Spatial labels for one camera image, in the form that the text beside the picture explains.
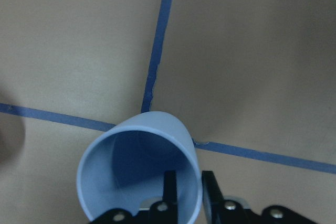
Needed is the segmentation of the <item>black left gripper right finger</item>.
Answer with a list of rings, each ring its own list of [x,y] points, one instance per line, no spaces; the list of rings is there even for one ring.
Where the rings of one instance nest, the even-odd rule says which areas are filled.
[[[224,196],[213,171],[202,171],[202,186],[208,223],[251,223],[248,203],[236,196]]]

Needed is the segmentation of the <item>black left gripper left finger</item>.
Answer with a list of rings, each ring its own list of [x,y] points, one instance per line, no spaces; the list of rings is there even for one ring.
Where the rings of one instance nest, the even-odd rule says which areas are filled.
[[[149,223],[178,223],[176,171],[164,173],[162,199],[151,205],[148,218]]]

